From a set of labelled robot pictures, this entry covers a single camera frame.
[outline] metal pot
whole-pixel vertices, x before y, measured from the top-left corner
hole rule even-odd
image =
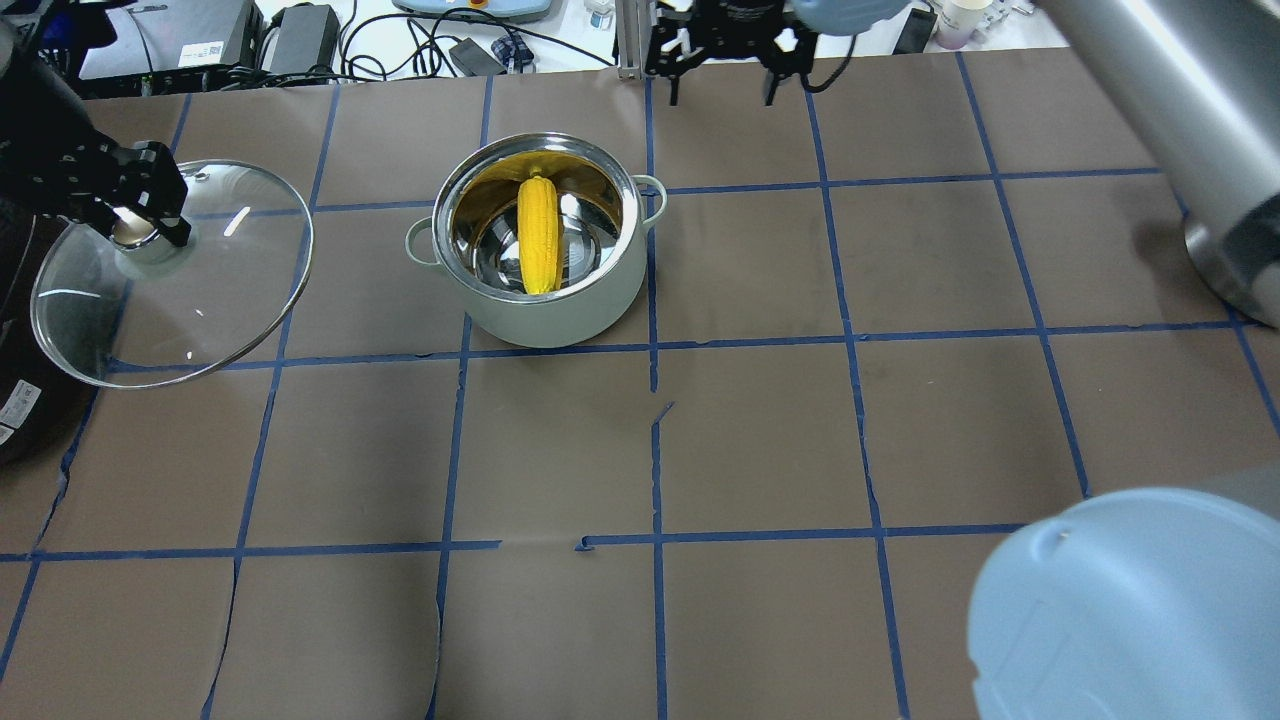
[[[541,174],[559,195],[567,246],[561,288],[527,295],[520,277],[516,195]],[[641,217],[636,183],[660,197]],[[561,133],[517,135],[462,161],[444,182],[430,218],[404,236],[415,261],[447,273],[471,319],[494,336],[527,347],[562,347],[612,325],[644,282],[645,233],[667,209],[657,178],[631,176],[608,152]],[[434,229],[435,260],[413,252],[419,234]]]

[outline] silver tube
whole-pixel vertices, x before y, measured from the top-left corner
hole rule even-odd
[[[1280,323],[1280,1],[1039,5],[1190,208],[1204,281]]]

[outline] sticker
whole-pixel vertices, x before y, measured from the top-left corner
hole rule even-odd
[[[27,380],[18,380],[13,392],[9,393],[8,402],[0,407],[0,423],[10,428],[20,428],[27,421],[27,415],[31,415],[31,409],[36,406],[37,400],[40,400],[40,388]]]
[[[218,42],[192,42],[182,46],[182,55],[178,56],[179,68],[196,68],[200,65],[215,65],[223,61],[223,41]]]

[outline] corn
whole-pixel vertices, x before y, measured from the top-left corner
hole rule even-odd
[[[520,274],[525,282],[525,292],[538,295],[559,290],[563,229],[556,184],[541,176],[520,183],[516,214]]]

